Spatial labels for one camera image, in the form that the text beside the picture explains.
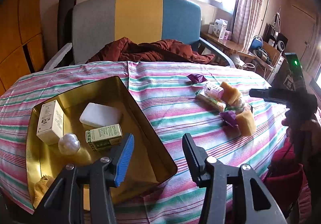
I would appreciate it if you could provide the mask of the person's right hand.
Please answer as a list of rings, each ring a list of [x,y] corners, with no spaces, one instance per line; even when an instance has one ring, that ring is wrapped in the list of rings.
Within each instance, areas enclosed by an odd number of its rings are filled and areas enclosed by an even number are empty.
[[[292,129],[287,119],[282,120],[282,125],[288,127],[286,130],[287,137],[292,137]],[[317,120],[311,119],[305,121],[300,130],[303,132],[310,132],[312,134],[311,140],[313,146],[320,146],[320,124]]]

